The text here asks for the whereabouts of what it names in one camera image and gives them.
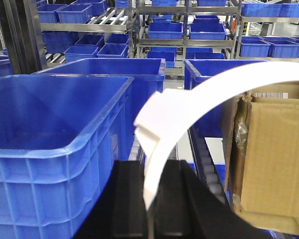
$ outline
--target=white curved plastic arm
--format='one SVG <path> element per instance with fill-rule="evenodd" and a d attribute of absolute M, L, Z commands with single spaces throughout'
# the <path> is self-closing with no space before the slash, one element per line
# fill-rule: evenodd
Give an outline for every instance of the white curved plastic arm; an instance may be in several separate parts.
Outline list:
<path fill-rule="evenodd" d="M 199 118 L 235 95 L 290 81 L 299 81 L 299 63 L 261 62 L 220 73 L 191 91 L 166 89 L 154 93 L 134 122 L 135 135 L 147 155 L 143 193 L 147 209 L 156 195 L 170 152 Z"/>

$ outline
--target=metal shelving rack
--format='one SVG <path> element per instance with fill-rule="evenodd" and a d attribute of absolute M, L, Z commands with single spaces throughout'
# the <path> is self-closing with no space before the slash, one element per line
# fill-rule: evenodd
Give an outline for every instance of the metal shelving rack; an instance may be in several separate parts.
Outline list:
<path fill-rule="evenodd" d="M 233 59 L 234 49 L 236 41 L 237 31 L 231 32 L 230 36 L 226 36 L 226 40 L 191 40 L 187 37 L 188 29 L 188 15 L 225 15 L 226 22 L 229 16 L 240 17 L 241 12 L 241 0 L 230 0 L 229 6 L 191 6 L 191 1 L 186 0 L 185 6 L 150 6 L 145 5 L 144 0 L 136 1 L 136 13 L 138 18 L 140 15 L 151 15 L 151 14 L 180 14 L 183 16 L 183 39 L 146 39 L 143 35 L 146 32 L 146 26 L 143 22 L 141 23 L 140 30 L 137 33 L 137 57 L 142 57 L 141 48 L 150 46 L 176 46 L 183 49 L 182 58 L 185 59 L 186 47 L 219 47 L 222 49 L 230 49 L 230 59 Z M 230 18 L 230 22 L 227 28 L 233 23 L 233 18 Z M 167 68 L 166 73 L 170 75 L 184 75 L 184 64 L 182 68 Z"/>
<path fill-rule="evenodd" d="M 291 61 L 291 62 L 299 62 L 299 58 L 274 58 L 274 57 L 241 57 L 240 49 L 241 49 L 241 39 L 243 36 L 243 27 L 246 22 L 272 22 L 272 23 L 299 23 L 299 18 L 293 17 L 253 17 L 253 16 L 240 16 L 240 23 L 237 29 L 239 29 L 239 39 L 237 43 L 237 51 L 236 51 L 236 59 L 243 60 L 267 60 L 267 61 Z"/>

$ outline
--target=metal shelf frame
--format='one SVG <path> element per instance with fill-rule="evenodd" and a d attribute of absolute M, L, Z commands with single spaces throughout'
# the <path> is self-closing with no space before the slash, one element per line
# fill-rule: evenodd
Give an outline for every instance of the metal shelf frame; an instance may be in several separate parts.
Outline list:
<path fill-rule="evenodd" d="M 299 18 L 296 17 L 253 17 L 253 16 L 240 16 L 240 21 L 238 21 L 238 27 L 236 29 L 239 30 L 239 39 L 237 43 L 237 51 L 236 51 L 236 59 L 257 59 L 257 60 L 269 60 L 269 61 L 292 61 L 299 62 L 299 58 L 273 58 L 273 57 L 241 57 L 240 49 L 241 49 L 241 40 L 243 37 L 244 28 L 242 26 L 245 25 L 246 22 L 272 22 L 272 23 L 299 23 Z"/>

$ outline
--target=barcode label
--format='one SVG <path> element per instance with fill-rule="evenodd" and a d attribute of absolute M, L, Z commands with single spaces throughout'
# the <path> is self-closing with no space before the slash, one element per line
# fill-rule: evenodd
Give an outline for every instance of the barcode label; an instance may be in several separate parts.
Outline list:
<path fill-rule="evenodd" d="M 266 97 L 266 98 L 280 98 L 280 99 L 288 99 L 287 92 L 269 92 L 269 93 L 254 93 L 254 97 Z"/>

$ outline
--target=cardboard box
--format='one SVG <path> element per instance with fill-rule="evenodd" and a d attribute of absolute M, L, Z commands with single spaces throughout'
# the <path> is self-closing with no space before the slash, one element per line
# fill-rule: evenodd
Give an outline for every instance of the cardboard box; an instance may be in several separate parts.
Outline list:
<path fill-rule="evenodd" d="M 256 227 L 299 235 L 299 83 L 232 98 L 223 119 L 233 210 Z"/>

